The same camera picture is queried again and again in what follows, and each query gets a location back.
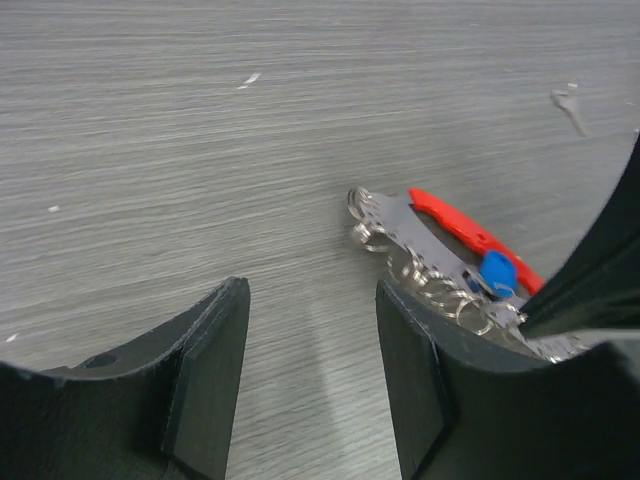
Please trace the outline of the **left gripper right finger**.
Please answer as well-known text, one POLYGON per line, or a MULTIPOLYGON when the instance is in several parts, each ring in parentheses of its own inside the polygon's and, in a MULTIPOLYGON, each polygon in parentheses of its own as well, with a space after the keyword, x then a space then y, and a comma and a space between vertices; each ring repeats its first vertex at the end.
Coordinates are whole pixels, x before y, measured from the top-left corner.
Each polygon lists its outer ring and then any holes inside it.
POLYGON ((382 280, 381 353, 405 479, 635 479, 639 345, 566 361, 481 338, 382 280))

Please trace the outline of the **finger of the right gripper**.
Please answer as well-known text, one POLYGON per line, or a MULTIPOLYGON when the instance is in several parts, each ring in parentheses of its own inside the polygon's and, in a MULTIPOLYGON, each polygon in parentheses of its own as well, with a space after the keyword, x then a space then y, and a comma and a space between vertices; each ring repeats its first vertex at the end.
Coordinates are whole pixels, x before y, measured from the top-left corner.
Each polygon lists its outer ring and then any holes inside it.
POLYGON ((522 307, 529 338, 639 327, 639 146, 573 253, 522 307))

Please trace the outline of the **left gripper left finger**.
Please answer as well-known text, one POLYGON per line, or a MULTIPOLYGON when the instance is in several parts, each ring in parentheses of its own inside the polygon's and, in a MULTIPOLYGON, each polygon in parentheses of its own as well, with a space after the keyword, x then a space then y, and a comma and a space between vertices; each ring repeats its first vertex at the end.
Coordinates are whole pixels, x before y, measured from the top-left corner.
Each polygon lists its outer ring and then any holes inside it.
POLYGON ((1 366, 5 479, 222 479, 250 288, 223 281, 173 319, 69 368, 1 366))

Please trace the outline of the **blue key tag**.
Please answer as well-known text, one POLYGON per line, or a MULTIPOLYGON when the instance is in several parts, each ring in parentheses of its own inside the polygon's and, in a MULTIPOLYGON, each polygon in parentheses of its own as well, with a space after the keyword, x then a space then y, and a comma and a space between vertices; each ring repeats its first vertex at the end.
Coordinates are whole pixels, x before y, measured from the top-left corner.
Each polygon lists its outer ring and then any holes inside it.
POLYGON ((467 284, 473 292, 482 292, 493 299, 513 296, 517 287, 517 271, 503 253, 489 250, 476 270, 468 270, 467 284))

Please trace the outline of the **grey keyring holder red handle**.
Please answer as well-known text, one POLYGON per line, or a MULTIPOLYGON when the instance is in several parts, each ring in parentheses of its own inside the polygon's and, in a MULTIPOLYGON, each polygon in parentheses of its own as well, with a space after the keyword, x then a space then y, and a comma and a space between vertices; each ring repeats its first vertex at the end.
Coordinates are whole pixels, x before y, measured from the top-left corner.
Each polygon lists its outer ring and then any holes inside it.
POLYGON ((527 339, 519 331, 522 306, 543 279, 489 230, 437 196, 412 187, 387 196, 354 187, 347 207, 356 224, 353 241, 387 256, 390 278, 435 312, 501 347, 558 363, 587 351, 591 338, 575 334, 527 339), (507 299, 473 292, 468 270, 476 270, 489 250, 516 267, 517 287, 507 299))

